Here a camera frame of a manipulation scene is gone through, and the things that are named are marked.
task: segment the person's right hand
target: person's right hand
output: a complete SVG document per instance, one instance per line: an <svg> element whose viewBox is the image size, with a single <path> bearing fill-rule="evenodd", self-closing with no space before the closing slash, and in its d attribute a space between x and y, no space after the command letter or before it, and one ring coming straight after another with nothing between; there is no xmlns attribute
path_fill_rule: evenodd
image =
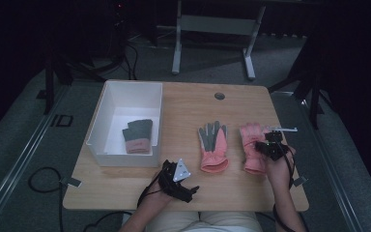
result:
<svg viewBox="0 0 371 232"><path fill-rule="evenodd" d="M288 161L290 162L291 169L294 169L293 155L296 150L289 147L290 151L286 154ZM273 161L271 158L266 160L267 176L271 183L273 190L289 190L289 184L291 180L290 172L288 169L285 158Z"/></svg>

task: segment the white plastic bin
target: white plastic bin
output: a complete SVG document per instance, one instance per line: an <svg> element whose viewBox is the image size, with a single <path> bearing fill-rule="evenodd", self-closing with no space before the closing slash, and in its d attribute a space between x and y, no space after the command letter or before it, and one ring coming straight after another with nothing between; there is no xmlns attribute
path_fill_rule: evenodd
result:
<svg viewBox="0 0 371 232"><path fill-rule="evenodd" d="M100 166L159 166L162 83L108 80L86 145ZM128 154L123 129L135 120L151 119L149 154Z"/></svg>

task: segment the person's lap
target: person's lap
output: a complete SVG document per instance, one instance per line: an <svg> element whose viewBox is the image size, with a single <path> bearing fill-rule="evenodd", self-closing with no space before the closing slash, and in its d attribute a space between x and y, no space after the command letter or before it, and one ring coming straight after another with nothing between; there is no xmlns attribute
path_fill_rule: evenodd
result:
<svg viewBox="0 0 371 232"><path fill-rule="evenodd" d="M210 225L261 231L254 212L162 212L149 223L147 232L182 231Z"/></svg>

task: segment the metal stand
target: metal stand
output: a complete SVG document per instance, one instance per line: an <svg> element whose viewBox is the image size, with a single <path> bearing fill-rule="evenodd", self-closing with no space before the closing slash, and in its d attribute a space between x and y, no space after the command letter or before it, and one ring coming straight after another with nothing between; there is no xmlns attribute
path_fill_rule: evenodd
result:
<svg viewBox="0 0 371 232"><path fill-rule="evenodd" d="M46 100L46 107L44 110L44 114L48 114L54 104L55 94L54 94L54 75L53 74L56 73L56 75L58 76L62 84L71 85L73 81L68 65L86 74L87 76L91 77L97 82L104 82L106 80L100 75L97 75L93 71L87 69L83 65L77 62L74 62L69 56L55 54L49 50L46 53L46 60L44 62L45 90L44 90L44 96L42 97L42 98L45 98Z"/></svg>
<svg viewBox="0 0 371 232"><path fill-rule="evenodd" d="M243 49L243 59L245 61L246 73L248 78L255 79L255 71L252 65L251 52L252 47L255 44L255 40L258 36L258 31L265 12L265 8L265 6L260 8L256 20L197 16L182 14L182 0L178 0L176 47L174 50L172 73L180 73L180 63L182 56L182 31L196 31L250 36L248 47Z"/></svg>

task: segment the glove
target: glove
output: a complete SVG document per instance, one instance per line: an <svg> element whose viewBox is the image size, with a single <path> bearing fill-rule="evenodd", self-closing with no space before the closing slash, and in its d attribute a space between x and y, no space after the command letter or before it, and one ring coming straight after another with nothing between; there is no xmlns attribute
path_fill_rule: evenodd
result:
<svg viewBox="0 0 371 232"><path fill-rule="evenodd" d="M128 123L128 129L123 130L126 141L126 152L149 153L153 121L151 119L136 120Z"/></svg>
<svg viewBox="0 0 371 232"><path fill-rule="evenodd" d="M240 127L240 134L243 139L243 150L245 151L245 164L243 169L251 174L266 175L265 157L255 149L257 141L265 141L265 133L270 132L262 128L258 123L247 123Z"/></svg>
<svg viewBox="0 0 371 232"><path fill-rule="evenodd" d="M200 128L198 135L201 141L201 170L210 173L221 172L228 166L225 157L227 151L227 127L218 121L207 124L205 129Z"/></svg>

